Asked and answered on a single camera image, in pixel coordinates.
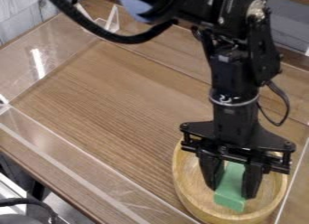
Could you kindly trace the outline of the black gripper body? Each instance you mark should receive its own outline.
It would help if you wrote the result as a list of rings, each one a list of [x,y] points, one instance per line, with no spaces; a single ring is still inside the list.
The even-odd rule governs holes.
[[[204,150],[223,161],[263,165],[263,173],[290,173],[290,155],[295,144],[267,131],[258,121],[258,106],[220,107],[215,105],[213,119],[184,122],[180,149],[199,159]]]

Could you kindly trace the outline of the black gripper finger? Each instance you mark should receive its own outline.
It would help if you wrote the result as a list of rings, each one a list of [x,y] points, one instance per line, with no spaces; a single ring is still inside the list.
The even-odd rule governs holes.
[[[263,165],[260,165],[259,163],[246,164],[244,172],[242,175],[242,197],[246,200],[255,198],[262,178]]]
[[[213,191],[220,183],[224,173],[223,160],[201,150],[199,152],[199,166],[204,183],[207,187]]]

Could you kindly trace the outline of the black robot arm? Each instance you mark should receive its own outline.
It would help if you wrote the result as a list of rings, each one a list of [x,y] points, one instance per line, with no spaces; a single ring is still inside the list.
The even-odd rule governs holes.
[[[258,117],[259,88],[287,100],[272,82],[280,73],[280,55],[272,42],[270,8],[266,0],[119,0],[129,14],[144,23],[168,19],[191,24],[191,33],[203,46],[211,70],[208,100],[213,119],[179,125],[180,149],[195,153],[207,187],[223,181],[223,162],[244,167],[240,196],[256,196],[268,172],[290,172],[295,144],[270,133]]]

